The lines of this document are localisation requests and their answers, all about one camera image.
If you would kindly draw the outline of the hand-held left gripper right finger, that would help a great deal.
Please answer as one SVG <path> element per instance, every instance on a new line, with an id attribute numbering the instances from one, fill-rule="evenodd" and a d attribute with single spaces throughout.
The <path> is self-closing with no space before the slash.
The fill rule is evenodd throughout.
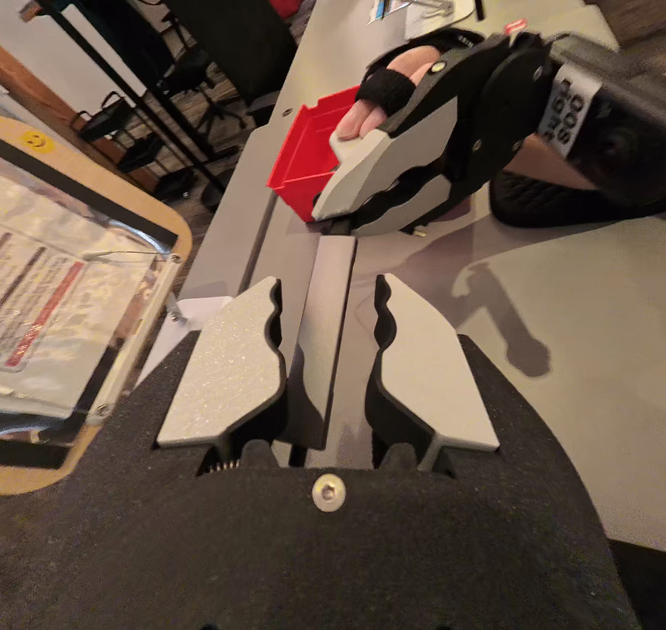
<path id="1" fill-rule="evenodd" d="M 365 394 L 372 451 L 496 451 L 499 440 L 455 328 L 393 274 L 376 277 L 378 346 Z"/>

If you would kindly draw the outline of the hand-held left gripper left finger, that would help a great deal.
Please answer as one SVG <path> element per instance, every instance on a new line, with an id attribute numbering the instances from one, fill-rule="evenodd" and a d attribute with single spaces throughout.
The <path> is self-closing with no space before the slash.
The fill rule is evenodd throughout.
<path id="1" fill-rule="evenodd" d="M 201 330 L 156 436 L 160 448 L 242 447 L 259 422 L 273 440 L 286 424 L 287 369 L 280 351 L 281 280 L 268 276 L 233 298 Z"/>

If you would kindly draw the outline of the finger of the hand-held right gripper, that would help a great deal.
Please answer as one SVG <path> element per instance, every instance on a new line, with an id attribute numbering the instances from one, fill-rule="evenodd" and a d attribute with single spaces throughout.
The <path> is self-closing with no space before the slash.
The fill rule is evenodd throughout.
<path id="1" fill-rule="evenodd" d="M 312 209 L 315 221 L 357 211 L 372 196 L 383 193 L 407 170 L 438 159 L 458 120 L 458 97 L 392 138 L 371 130 L 342 160 Z"/>
<path id="2" fill-rule="evenodd" d="M 400 231 L 446 202 L 451 189 L 451 182 L 440 174 L 425 182 L 416 177 L 399 179 L 389 190 L 371 196 L 353 214 L 353 235 L 377 236 Z"/>

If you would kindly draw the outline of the red plastic bin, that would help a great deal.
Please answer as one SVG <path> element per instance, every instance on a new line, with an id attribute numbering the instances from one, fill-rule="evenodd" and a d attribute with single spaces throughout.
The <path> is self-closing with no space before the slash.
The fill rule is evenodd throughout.
<path id="1" fill-rule="evenodd" d="M 328 184 L 339 163 L 329 139 L 356 101 L 359 85 L 302 105 L 280 148 L 267 187 L 305 223 L 310 223 L 314 198 Z"/>

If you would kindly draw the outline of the grey usb hub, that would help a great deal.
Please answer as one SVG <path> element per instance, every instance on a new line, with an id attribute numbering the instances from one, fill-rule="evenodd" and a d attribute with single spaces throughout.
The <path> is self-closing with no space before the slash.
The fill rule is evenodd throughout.
<path id="1" fill-rule="evenodd" d="M 287 382 L 284 438 L 297 450 L 326 447 L 356 246 L 353 236 L 318 242 Z"/>

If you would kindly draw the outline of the person's right hand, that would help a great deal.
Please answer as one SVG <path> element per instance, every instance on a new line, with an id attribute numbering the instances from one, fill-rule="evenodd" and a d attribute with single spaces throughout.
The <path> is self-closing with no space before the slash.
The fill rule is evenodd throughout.
<path id="1" fill-rule="evenodd" d="M 398 73 L 400 77 L 391 75 L 396 82 L 408 80 L 417 86 L 432 65 L 442 57 L 435 46 L 422 45 L 397 55 L 386 66 L 386 73 Z M 379 103 L 360 99 L 341 119 L 336 127 L 336 137 L 340 141 L 351 141 L 357 137 L 365 137 L 371 130 L 380 126 L 387 119 L 387 113 Z"/>

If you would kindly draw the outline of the black mesh pad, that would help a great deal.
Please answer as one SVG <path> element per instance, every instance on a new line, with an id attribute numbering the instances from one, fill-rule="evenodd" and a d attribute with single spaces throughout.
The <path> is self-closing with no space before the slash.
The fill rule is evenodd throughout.
<path id="1" fill-rule="evenodd" d="M 648 205 L 622 205 L 595 190 L 571 189 L 508 172 L 489 182 L 488 195 L 494 218 L 514 228 L 612 223 L 665 213 L 665 199 Z"/>

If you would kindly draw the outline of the wooden board with acrylic cover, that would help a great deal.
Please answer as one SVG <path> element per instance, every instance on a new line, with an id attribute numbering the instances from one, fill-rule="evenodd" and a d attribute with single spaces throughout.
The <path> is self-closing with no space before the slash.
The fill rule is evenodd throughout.
<path id="1" fill-rule="evenodd" d="M 171 207 L 1 117 L 1 498 L 73 472 L 192 247 Z"/>

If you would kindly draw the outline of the black chair backrest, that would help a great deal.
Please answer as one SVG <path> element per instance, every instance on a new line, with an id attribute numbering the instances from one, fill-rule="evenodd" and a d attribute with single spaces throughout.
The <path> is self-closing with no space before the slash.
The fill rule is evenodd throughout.
<path id="1" fill-rule="evenodd" d="M 298 46 L 269 0 L 162 0 L 267 125 Z"/>

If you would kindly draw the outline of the black utility cart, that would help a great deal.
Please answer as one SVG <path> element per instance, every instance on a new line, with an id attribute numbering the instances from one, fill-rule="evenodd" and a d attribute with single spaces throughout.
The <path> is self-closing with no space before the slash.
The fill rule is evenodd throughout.
<path id="1" fill-rule="evenodd" d="M 143 111 L 120 93 L 109 93 L 94 114 L 77 112 L 70 128 L 124 176 L 148 175 L 148 191 L 157 200 L 172 204 L 191 197 L 196 185 L 193 168 L 167 144 Z"/>

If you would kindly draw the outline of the black pole stand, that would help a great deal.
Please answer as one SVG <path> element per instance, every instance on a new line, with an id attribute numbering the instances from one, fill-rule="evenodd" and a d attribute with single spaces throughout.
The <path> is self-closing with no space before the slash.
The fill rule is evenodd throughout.
<path id="1" fill-rule="evenodd" d="M 208 183 L 203 194 L 209 197 L 208 200 L 203 199 L 202 203 L 204 203 L 209 210 L 212 210 L 212 201 L 215 201 L 215 205 L 218 206 L 227 187 L 220 180 L 219 176 L 212 174 L 206 165 L 212 160 L 223 158 L 225 153 L 215 153 L 209 142 L 195 130 L 179 109 L 171 103 L 171 100 L 163 95 L 159 88 L 149 87 L 148 90 L 153 94 L 156 101 L 165 111 L 167 117 L 172 119 L 175 125 L 194 142 L 198 147 L 198 150 L 206 155 L 206 161 L 199 159 L 198 155 L 190 150 L 188 145 L 181 140 L 179 135 L 177 135 L 171 127 L 157 115 L 157 113 L 144 101 L 143 97 L 137 94 L 134 88 L 62 14 L 52 0 L 33 1 L 39 6 L 39 10 L 45 11 L 59 28 L 63 30 L 65 34 L 88 56 L 88 58 L 112 80 L 116 87 L 120 88 L 126 97 L 133 101 L 135 105 L 135 114 L 137 114 L 138 110 L 141 110 L 140 117 L 142 121 L 154 131 L 160 132 L 165 140 L 166 146 L 171 149 L 172 153 L 187 167 L 195 169 L 202 174 Z"/>

